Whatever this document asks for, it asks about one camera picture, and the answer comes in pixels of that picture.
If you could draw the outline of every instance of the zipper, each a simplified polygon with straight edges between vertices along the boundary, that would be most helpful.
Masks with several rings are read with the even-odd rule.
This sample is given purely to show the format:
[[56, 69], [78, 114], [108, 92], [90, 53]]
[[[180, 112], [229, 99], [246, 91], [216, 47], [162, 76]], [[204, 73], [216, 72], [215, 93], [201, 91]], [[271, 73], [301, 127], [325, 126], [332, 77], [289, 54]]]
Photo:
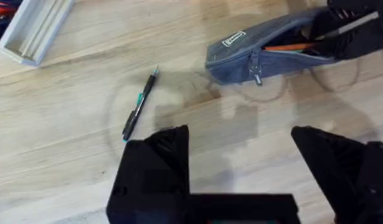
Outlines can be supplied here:
[[262, 67], [259, 65], [259, 56], [261, 54], [261, 50], [262, 49], [260, 49], [260, 48], [255, 49], [251, 54], [251, 58], [250, 58], [250, 62], [249, 62], [249, 76], [254, 77], [255, 83], [258, 86], [263, 85], [262, 79], [261, 79]]

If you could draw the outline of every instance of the red object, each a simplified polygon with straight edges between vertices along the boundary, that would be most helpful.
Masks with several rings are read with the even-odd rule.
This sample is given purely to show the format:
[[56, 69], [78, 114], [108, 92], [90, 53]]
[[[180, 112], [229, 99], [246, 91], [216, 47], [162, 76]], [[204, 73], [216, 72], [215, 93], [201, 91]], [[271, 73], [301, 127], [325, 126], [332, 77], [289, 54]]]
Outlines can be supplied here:
[[2, 5], [2, 7], [0, 7], [0, 16], [10, 15], [16, 12], [15, 7], [7, 7], [7, 4], [2, 2], [0, 2], [0, 5]]

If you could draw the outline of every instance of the pen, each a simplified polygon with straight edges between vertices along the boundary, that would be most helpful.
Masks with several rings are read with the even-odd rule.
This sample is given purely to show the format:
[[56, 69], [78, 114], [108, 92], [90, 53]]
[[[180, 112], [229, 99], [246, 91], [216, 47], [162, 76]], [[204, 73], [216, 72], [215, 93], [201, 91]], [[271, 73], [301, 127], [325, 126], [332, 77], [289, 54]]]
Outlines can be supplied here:
[[135, 110], [131, 112], [131, 114], [128, 117], [127, 123], [125, 124], [124, 130], [122, 131], [123, 140], [124, 142], [127, 142], [129, 138], [131, 137], [132, 132], [135, 129], [137, 120], [139, 119], [139, 116], [141, 115], [141, 112], [143, 110], [144, 103], [146, 102], [146, 99], [152, 90], [155, 80], [157, 79], [157, 75], [159, 73], [159, 66], [157, 66], [157, 69], [154, 70], [154, 73], [150, 75], [146, 86], [143, 89], [143, 92], [139, 94], [139, 98], [137, 99], [137, 104]]

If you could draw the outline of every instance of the blue pencil case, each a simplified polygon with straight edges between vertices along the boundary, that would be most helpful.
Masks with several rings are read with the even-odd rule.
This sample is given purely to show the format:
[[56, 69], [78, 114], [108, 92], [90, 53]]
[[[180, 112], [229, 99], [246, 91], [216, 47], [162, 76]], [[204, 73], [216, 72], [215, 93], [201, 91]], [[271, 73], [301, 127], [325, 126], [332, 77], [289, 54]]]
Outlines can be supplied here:
[[255, 80], [337, 62], [332, 57], [297, 51], [263, 50], [270, 42], [281, 42], [304, 27], [312, 26], [319, 13], [316, 8], [282, 16], [239, 31], [208, 47], [206, 68], [222, 84]]

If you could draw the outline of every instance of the wooden tabletop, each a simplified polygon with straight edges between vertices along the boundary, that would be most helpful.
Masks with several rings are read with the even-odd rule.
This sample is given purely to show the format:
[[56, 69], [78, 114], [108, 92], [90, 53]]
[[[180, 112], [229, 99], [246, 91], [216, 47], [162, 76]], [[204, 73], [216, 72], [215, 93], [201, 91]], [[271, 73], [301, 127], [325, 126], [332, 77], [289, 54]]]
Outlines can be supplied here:
[[0, 54], [0, 224], [107, 223], [121, 131], [160, 65], [134, 139], [190, 128], [192, 192], [290, 193], [303, 223], [334, 214], [290, 136], [310, 125], [383, 141], [383, 51], [243, 85], [206, 48], [301, 0], [79, 0], [40, 68]]

